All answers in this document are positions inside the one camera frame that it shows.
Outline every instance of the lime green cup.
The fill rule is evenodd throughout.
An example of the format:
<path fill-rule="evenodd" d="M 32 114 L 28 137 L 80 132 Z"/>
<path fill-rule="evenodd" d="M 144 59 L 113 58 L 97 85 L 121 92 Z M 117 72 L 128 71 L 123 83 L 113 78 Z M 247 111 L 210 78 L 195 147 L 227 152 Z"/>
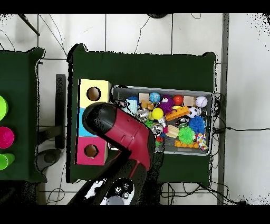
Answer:
<path fill-rule="evenodd" d="M 6 116 L 7 111 L 8 111 L 7 102 L 2 96 L 0 96 L 0 120 L 2 120 Z"/>
<path fill-rule="evenodd" d="M 15 156 L 11 153 L 0 154 L 0 170 L 6 169 L 14 160 Z"/>

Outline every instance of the hole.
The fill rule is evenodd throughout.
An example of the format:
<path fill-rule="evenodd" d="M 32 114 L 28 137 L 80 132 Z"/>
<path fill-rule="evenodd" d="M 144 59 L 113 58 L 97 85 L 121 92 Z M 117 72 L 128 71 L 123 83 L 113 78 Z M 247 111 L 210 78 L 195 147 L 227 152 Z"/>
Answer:
<path fill-rule="evenodd" d="M 88 145 L 84 148 L 84 153 L 89 158 L 94 158 L 97 156 L 99 150 L 95 145 Z"/>
<path fill-rule="evenodd" d="M 97 101 L 101 97 L 101 91 L 98 87 L 91 87 L 87 90 L 86 96 L 91 101 Z"/>

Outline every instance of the green table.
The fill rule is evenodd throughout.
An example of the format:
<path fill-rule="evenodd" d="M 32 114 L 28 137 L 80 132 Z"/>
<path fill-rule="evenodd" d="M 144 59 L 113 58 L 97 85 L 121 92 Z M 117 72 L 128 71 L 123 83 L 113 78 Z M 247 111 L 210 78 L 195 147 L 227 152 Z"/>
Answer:
<path fill-rule="evenodd" d="M 44 49 L 28 52 L 0 51 L 0 95 L 9 106 L 0 126 L 9 127 L 15 133 L 15 141 L 0 153 L 13 153 L 15 161 L 0 171 L 0 180 L 25 180 L 45 182 L 35 165 L 37 153 L 38 85 L 37 62 Z"/>
<path fill-rule="evenodd" d="M 75 165 L 75 134 L 78 79 L 107 80 L 112 85 L 153 87 L 179 90 L 214 91 L 215 54 L 150 55 L 112 52 L 86 52 L 76 44 L 69 52 L 69 86 L 67 95 L 67 180 L 92 180 L 101 166 Z M 115 151 L 110 151 L 108 162 Z M 165 154 L 159 182 L 209 183 L 209 155 Z"/>

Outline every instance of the pink cup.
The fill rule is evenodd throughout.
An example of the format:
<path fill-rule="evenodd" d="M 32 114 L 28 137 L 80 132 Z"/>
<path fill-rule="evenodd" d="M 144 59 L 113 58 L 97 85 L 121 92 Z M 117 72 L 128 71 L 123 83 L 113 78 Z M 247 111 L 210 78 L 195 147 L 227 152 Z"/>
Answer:
<path fill-rule="evenodd" d="M 0 127 L 0 148 L 8 148 L 14 141 L 14 133 L 8 127 Z"/>

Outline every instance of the orange toy block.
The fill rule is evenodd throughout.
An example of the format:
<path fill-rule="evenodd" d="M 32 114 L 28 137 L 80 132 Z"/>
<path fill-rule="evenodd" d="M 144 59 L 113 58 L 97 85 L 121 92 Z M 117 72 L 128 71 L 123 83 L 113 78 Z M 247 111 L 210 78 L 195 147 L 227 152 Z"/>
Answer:
<path fill-rule="evenodd" d="M 173 110 L 170 114 L 166 114 L 166 120 L 170 121 L 176 119 L 178 117 L 182 117 L 189 113 L 189 109 L 187 106 L 183 106 L 182 108 L 178 108 L 177 110 Z"/>
<path fill-rule="evenodd" d="M 182 143 L 179 140 L 175 140 L 175 147 L 184 147 L 184 148 L 199 148 L 199 144 L 197 142 L 193 142 L 191 144 Z"/>

